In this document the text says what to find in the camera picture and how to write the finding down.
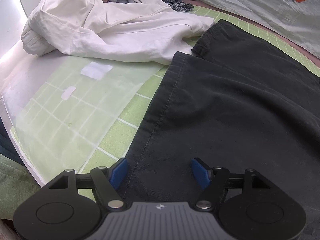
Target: white paper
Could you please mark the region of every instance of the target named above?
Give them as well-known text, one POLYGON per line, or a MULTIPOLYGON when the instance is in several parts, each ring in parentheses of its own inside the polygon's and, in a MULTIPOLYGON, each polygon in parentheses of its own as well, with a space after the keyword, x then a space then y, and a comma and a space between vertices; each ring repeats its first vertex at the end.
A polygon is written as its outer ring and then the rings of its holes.
POLYGON ((71 94, 73 93, 73 91, 75 91, 76 88, 73 86, 68 87, 61 95, 61 98, 63 100, 68 100, 68 98, 71 96, 71 94))
POLYGON ((113 66, 110 65, 91 62, 81 70, 80 74, 94 78, 96 80, 101 80, 105 73, 109 72, 112 68, 113 66))

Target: translucent plastic sheet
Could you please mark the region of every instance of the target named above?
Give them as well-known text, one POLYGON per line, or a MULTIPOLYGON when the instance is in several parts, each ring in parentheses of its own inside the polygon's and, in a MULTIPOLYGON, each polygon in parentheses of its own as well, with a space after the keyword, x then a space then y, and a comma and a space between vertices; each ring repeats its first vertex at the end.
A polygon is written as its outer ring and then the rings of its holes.
POLYGON ((19 71, 7 80, 2 95, 21 155, 42 183, 64 169, 81 171, 138 89, 162 68, 154 62, 124 63, 57 51, 31 57, 27 65, 16 66, 19 71), (92 62, 112 67, 101 80, 80 74, 92 62), (62 99, 69 87, 76 89, 62 99))

